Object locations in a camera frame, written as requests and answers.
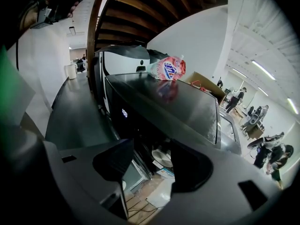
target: drink pouch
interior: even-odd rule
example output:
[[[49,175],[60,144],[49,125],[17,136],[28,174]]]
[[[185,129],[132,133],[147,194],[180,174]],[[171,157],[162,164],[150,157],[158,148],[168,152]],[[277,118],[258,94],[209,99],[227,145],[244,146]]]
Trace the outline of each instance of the drink pouch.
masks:
[[[176,81],[186,73],[186,62],[178,57],[167,57],[149,64],[146,71],[155,79]]]

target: person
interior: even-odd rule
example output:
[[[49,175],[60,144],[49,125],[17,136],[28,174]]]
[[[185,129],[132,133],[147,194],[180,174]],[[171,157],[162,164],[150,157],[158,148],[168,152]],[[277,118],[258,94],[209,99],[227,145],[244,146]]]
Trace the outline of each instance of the person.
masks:
[[[83,72],[85,70],[85,65],[82,59],[79,59],[77,62],[77,72]]]
[[[268,175],[271,174],[272,179],[278,182],[278,185],[281,189],[283,189],[283,184],[280,177],[279,169],[282,168],[287,163],[287,160],[294,153],[293,146],[285,145],[284,148],[285,151],[283,151],[281,146],[273,148],[271,159],[267,164],[267,172],[266,172]]]
[[[253,163],[254,166],[261,169],[267,158],[269,157],[269,162],[267,164],[267,170],[270,171],[271,164],[275,163],[276,161],[284,158],[284,157],[290,157],[294,150],[291,145],[284,145],[283,143],[279,143],[277,141],[281,141],[282,138],[276,139],[273,142],[270,142],[274,144],[274,146],[270,144],[264,143],[263,146],[260,147],[259,152],[257,153],[255,157],[255,161]]]
[[[273,136],[261,137],[249,143],[247,148],[250,150],[257,150],[254,165],[258,168],[262,168],[268,155],[272,152],[272,149],[282,145],[281,141],[285,133],[275,134]]]
[[[257,111],[254,113],[254,115],[252,115],[252,117],[255,116],[255,115],[258,116],[258,119],[256,120],[256,122],[254,124],[251,124],[250,123],[251,118],[250,118],[249,121],[247,121],[245,124],[240,126],[240,130],[245,130],[245,132],[250,131],[259,121],[260,122],[263,121],[264,117],[267,115],[268,109],[269,109],[268,105],[266,105],[264,107],[259,107],[257,109]]]
[[[237,97],[232,96],[229,104],[226,106],[226,112],[229,113],[235,106],[238,104],[239,101],[243,101],[244,93],[247,92],[247,88],[243,87],[243,89],[240,90],[240,93]]]
[[[222,80],[221,80],[221,77],[220,77],[220,79],[219,79],[219,81],[218,81],[218,83],[217,83],[217,86],[218,86],[220,89],[222,89],[222,87],[223,87],[223,82],[222,82]]]

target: ceiling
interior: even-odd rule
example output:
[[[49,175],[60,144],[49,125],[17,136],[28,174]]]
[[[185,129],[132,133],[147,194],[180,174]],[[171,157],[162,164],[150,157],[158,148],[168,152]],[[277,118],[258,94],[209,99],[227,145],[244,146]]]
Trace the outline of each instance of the ceiling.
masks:
[[[95,47],[146,45],[181,19],[224,4],[227,0],[108,0],[97,26]]]
[[[252,60],[276,80],[270,79]],[[246,82],[263,89],[269,98],[292,113],[287,98],[300,110],[300,46],[288,20],[273,0],[244,0],[227,67],[246,75],[248,78],[242,77]]]
[[[61,24],[67,34],[69,46],[72,49],[86,48],[88,38],[88,28],[90,22],[90,14],[95,0],[83,0],[75,11],[73,17],[64,20]],[[74,27],[76,35],[72,35],[69,27]]]

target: floor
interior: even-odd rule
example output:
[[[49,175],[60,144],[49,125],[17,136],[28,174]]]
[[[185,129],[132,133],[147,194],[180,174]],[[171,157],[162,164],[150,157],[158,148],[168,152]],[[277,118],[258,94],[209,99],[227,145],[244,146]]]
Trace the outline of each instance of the floor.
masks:
[[[67,81],[50,115],[45,138],[59,150],[114,140],[90,93],[86,73],[78,73],[76,79]]]
[[[144,181],[134,194],[127,191],[125,200],[128,221],[139,225],[147,224],[170,201],[173,182],[174,179],[164,179],[155,174],[152,180]]]

